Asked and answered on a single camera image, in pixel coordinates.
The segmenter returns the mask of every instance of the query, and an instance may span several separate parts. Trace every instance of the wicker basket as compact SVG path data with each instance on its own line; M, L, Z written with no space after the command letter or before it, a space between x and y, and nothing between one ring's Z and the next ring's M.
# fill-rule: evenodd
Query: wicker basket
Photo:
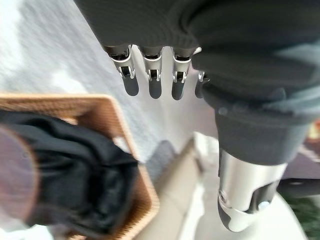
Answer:
M123 138L129 151L137 158L134 143L123 121L116 101L99 94L0 94L0 109L32 111L65 119L94 129L115 140ZM139 166L133 205L124 226L103 240L131 240L156 215L159 201L144 166Z

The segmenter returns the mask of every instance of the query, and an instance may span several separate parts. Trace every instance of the screw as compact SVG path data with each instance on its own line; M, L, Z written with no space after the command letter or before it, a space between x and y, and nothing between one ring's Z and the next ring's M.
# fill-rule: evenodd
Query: screw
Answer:
M262 201L258 204L258 209L259 211L265 209L266 207L268 207L270 205L270 202L268 201Z

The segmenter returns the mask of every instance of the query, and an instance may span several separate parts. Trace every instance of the metal wrist piece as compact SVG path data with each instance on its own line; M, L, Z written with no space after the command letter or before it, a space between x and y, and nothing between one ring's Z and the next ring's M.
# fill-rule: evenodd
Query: metal wrist piece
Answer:
M287 163L258 165L220 151L219 215L227 229L241 232L272 202Z

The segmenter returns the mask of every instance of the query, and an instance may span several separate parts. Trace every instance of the robotic hand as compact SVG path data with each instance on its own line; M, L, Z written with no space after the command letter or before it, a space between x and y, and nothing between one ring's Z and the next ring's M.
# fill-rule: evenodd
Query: robotic hand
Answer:
M195 94L215 109L218 209L240 232L272 201L309 125L320 115L320 3L314 0L74 0L131 96L131 45L150 95L161 95L162 48L172 47L172 97L192 60ZM194 54L198 47L200 53Z

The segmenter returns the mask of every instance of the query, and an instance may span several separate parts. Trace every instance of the beige surface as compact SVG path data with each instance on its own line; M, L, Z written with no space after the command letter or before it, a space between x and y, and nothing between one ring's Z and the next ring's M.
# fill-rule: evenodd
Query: beige surface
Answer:
M155 185L160 201L159 212L135 239L178 239L199 178L193 141L190 141Z
M32 111L62 119L71 119L109 138L124 138L137 157L134 143L116 101L98 94L0 94L0 108L8 111ZM124 226L103 239L131 240L155 216L159 202L144 166L139 166L133 206Z

